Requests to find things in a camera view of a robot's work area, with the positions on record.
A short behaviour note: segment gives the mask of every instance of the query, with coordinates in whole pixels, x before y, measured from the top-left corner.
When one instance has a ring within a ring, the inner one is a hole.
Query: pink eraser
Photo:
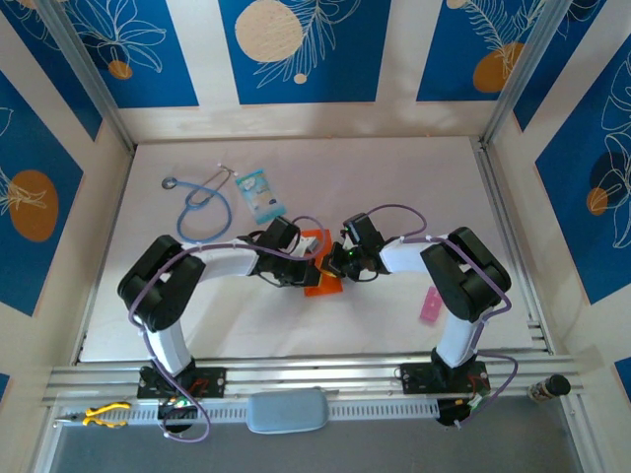
[[[441,307],[443,306],[443,300],[441,295],[434,286],[430,288],[425,296],[425,302],[423,302],[423,308],[421,308],[421,320],[426,322],[436,322],[438,316],[441,314]]]

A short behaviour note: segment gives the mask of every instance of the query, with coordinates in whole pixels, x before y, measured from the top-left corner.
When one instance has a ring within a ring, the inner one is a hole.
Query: white table surface
[[[341,223],[383,203],[423,212],[430,235],[471,227],[512,272],[468,138],[359,138],[217,141],[141,145],[106,258],[81,360],[147,359],[116,287],[153,240],[176,237],[185,188],[164,190],[169,175],[202,183],[223,163],[245,175],[264,168],[289,217],[312,215],[334,238]],[[225,239],[258,229],[233,182],[222,192],[234,212]],[[371,217],[386,238],[418,228],[402,210]],[[187,217],[197,237],[224,225],[219,202]],[[309,223],[304,229],[311,228]],[[427,275],[382,276],[369,284],[344,283],[337,295],[306,298],[302,289],[277,289],[258,278],[222,278],[200,284],[181,319],[196,358],[281,357],[429,351],[446,319],[419,320],[430,288]],[[527,313],[519,287],[513,310],[493,319],[480,348],[529,348]]]

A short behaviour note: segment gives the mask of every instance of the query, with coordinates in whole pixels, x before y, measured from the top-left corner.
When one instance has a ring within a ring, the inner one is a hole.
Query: white wall
[[[510,119],[494,147],[551,331],[558,345],[582,362],[584,383],[606,434],[603,444],[619,471],[631,465],[631,408],[613,363],[631,356],[631,286],[588,303],[534,162],[631,34],[630,13],[628,0],[607,0],[526,132]]]
[[[444,1],[392,0],[375,103],[241,106],[217,0],[168,0],[199,107],[133,108],[122,110],[122,116],[139,143],[268,136],[479,135],[493,101],[416,102]]]
[[[129,158],[106,126],[96,143],[0,15],[0,70],[84,172],[33,317],[0,304],[0,470],[26,471],[50,368],[66,365],[98,273]]]

